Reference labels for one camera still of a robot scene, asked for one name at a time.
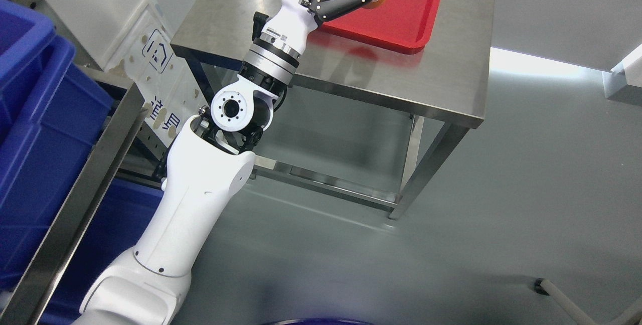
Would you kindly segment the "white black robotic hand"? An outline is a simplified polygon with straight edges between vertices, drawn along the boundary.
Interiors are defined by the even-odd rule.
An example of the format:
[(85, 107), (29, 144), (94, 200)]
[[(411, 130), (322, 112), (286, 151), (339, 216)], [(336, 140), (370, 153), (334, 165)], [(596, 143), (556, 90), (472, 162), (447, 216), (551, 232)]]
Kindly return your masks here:
[(285, 53), (305, 52), (308, 36), (323, 23), (362, 8), (371, 0), (280, 0), (276, 15), (256, 12), (252, 40), (264, 40)]

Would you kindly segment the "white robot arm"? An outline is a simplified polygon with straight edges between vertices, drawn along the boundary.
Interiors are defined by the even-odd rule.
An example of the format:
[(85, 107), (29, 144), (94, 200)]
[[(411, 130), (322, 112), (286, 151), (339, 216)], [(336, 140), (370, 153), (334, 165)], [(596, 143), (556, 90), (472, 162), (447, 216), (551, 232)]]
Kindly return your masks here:
[(170, 324), (194, 263), (223, 209), (254, 169), (255, 144), (271, 125), (277, 91), (291, 81), (307, 36), (264, 29), (236, 80), (206, 113), (188, 118), (167, 157), (163, 196), (135, 245), (90, 286), (75, 324)]

